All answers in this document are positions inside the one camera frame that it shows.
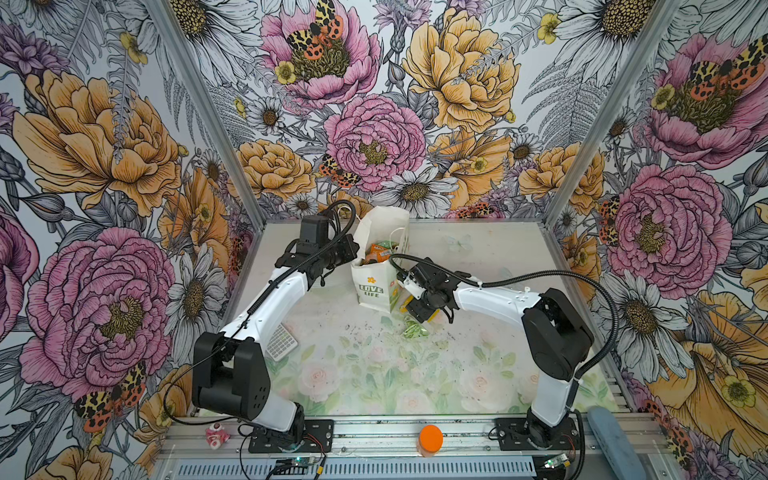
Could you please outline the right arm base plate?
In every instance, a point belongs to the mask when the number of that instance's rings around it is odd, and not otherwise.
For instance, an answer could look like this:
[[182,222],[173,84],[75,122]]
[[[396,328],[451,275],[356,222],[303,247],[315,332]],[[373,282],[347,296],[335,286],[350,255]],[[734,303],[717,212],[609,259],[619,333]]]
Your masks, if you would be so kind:
[[577,424],[570,416],[566,416],[554,427],[533,417],[496,418],[494,433],[502,451],[529,449],[576,451],[583,443]]

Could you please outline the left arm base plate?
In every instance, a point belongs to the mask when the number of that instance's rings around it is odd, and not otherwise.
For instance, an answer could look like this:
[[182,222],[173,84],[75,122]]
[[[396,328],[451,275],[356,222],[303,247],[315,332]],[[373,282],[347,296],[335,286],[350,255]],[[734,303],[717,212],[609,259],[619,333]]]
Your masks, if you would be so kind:
[[335,422],[331,419],[309,419],[286,432],[257,427],[249,435],[247,450],[251,454],[330,453]]

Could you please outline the white paper bag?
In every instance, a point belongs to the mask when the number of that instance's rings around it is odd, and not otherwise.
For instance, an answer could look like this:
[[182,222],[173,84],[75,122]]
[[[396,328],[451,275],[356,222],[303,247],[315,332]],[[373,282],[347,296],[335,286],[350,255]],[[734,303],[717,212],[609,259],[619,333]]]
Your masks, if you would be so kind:
[[410,214],[398,207],[378,206],[368,212],[356,227],[354,241],[360,246],[351,273],[359,304],[391,313],[400,297],[397,271],[390,258],[384,263],[363,265],[374,243],[391,240],[399,244],[396,253],[405,253],[409,243]]

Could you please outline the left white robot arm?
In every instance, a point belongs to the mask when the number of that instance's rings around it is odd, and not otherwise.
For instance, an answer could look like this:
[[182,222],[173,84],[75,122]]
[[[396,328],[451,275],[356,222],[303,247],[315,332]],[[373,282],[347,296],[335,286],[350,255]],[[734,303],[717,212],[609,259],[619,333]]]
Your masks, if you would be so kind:
[[253,302],[217,333],[195,342],[192,403],[253,425],[269,443],[295,448],[305,436],[303,407],[272,390],[265,348],[290,310],[319,280],[357,258],[351,214],[340,226],[325,210],[301,220],[299,236],[276,260]]

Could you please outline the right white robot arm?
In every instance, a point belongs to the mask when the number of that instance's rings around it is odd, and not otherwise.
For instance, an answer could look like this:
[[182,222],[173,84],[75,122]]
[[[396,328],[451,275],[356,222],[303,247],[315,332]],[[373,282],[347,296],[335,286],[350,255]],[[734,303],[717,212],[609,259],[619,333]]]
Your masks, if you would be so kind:
[[520,327],[539,370],[525,423],[510,434],[539,449],[551,448],[572,429],[569,415],[578,391],[577,370],[586,362],[594,335],[562,291],[510,289],[508,281],[483,283],[426,258],[410,269],[395,265],[397,280],[411,295],[408,313],[423,323],[439,312],[475,312]]

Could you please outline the yellow snack packet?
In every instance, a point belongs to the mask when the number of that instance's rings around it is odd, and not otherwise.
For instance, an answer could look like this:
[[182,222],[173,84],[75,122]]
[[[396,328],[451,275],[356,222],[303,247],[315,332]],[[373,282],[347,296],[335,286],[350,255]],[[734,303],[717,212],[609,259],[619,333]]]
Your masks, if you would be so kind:
[[435,307],[427,300],[416,299],[413,296],[406,300],[403,304],[403,308],[405,309],[405,312],[418,323],[430,322],[443,311],[443,308]]

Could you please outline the orange white snack packet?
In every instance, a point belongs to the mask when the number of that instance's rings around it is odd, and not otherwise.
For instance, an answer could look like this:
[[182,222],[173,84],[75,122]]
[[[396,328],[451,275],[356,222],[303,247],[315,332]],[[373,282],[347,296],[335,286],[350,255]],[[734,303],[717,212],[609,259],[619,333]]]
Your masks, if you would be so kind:
[[362,262],[363,265],[384,263],[389,260],[392,254],[396,253],[399,244],[387,240],[372,244]]

